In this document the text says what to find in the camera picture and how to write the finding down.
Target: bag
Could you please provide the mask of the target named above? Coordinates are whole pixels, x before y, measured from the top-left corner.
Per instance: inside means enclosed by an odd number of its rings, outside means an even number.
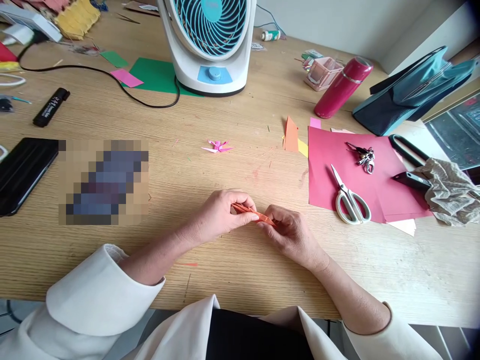
[[[383,136],[404,120],[417,121],[436,103],[462,86],[477,61],[453,66],[443,60],[446,46],[430,52],[405,70],[370,88],[370,96],[357,106],[353,117],[377,136]]]

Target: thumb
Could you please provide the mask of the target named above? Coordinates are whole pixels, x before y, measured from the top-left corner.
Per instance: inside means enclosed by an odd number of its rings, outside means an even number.
[[[238,215],[235,215],[236,219],[236,226],[241,227],[243,225],[247,225],[252,221],[257,221],[259,216],[253,212],[244,212]]]
[[[274,227],[266,222],[260,221],[258,227],[263,231],[263,233],[272,239],[275,242],[279,242],[281,240],[281,235],[274,229]]]

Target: smartphone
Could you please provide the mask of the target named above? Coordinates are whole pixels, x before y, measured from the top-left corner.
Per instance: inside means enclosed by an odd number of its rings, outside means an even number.
[[[24,137],[0,162],[0,217],[19,211],[58,153],[58,140]]]

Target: wooden table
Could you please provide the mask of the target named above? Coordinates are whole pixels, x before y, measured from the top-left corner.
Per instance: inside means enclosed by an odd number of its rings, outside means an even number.
[[[160,18],[122,10],[118,3],[109,6],[110,12],[102,13],[88,34],[95,44],[117,51],[131,65],[139,57],[170,60]],[[117,19],[116,11],[141,24]],[[259,41],[258,32],[254,38]],[[260,211],[278,204],[302,212],[325,250],[410,323],[475,327],[480,226],[451,228],[428,217],[416,221],[417,231],[411,237],[387,224],[349,226],[335,212],[309,205],[308,161],[300,153],[282,150],[282,121],[290,115],[299,127],[299,138],[306,142],[310,116],[321,93],[303,82],[305,73],[294,58],[311,48],[326,56],[337,54],[343,61],[352,55],[293,38],[265,46],[268,51],[251,53],[242,93],[226,98],[182,95],[168,109],[141,106],[107,76],[83,69],[25,73],[25,85],[5,89],[6,94],[33,102],[15,102],[15,113],[1,116],[0,143],[8,149],[23,137],[148,140],[151,201],[149,216],[139,225],[60,226],[55,163],[20,212],[0,219],[0,298],[44,300],[52,284],[101,244],[117,244],[131,253],[185,220],[213,190],[242,188]],[[100,56],[75,54],[67,46],[52,43],[31,48],[24,65],[50,67],[61,59],[62,65],[114,70]],[[367,133],[351,111],[368,97],[368,88],[385,77],[376,67],[341,111],[322,121],[322,127]],[[70,98],[50,125],[33,126],[33,116],[58,87],[69,90]],[[175,97],[138,89],[130,92],[158,105]],[[425,151],[442,156],[421,122],[404,124],[399,132],[413,137]],[[235,149],[211,154],[201,149],[207,138],[230,139]],[[173,266],[154,308],[178,310],[215,293],[223,308],[247,314],[299,305],[312,317],[339,317],[322,285],[277,253],[256,226],[200,246],[179,263],[198,266]]]

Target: person's left hand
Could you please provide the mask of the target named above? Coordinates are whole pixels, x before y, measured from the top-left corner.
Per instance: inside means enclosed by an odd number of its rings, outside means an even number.
[[[254,201],[246,192],[238,189],[217,190],[179,229],[178,235],[188,237],[198,246],[259,219],[253,212],[230,213],[230,208],[235,203],[257,211]]]

